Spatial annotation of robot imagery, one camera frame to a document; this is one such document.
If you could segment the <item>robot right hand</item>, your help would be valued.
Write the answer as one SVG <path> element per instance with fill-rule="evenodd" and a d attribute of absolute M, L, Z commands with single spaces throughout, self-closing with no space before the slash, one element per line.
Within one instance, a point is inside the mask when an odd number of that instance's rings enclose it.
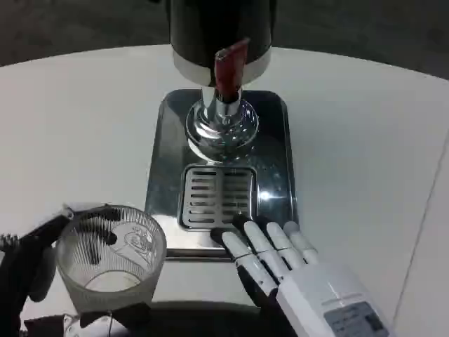
<path fill-rule="evenodd" d="M 294 221 L 237 215 L 210 238 L 232 259 L 253 303 L 294 336 L 395 336 L 359 278 L 319 257 Z"/>

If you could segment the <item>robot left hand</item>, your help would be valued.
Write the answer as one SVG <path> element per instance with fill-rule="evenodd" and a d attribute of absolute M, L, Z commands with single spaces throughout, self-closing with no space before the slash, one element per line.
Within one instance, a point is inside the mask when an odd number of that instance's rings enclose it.
<path fill-rule="evenodd" d="M 122 206 L 90 205 L 74 209 L 63 206 L 47 221 L 25 234 L 1 235 L 1 336 L 21 336 L 20 314 L 28 297 L 40 302 L 48 293 L 55 275 L 53 242 L 75 220 L 106 220 L 119 222 Z M 105 225 L 81 225 L 81 233 L 94 234 L 95 239 L 111 246 L 117 237 Z M 131 330 L 147 325 L 150 308 L 137 303 L 112 310 L 112 318 Z"/>

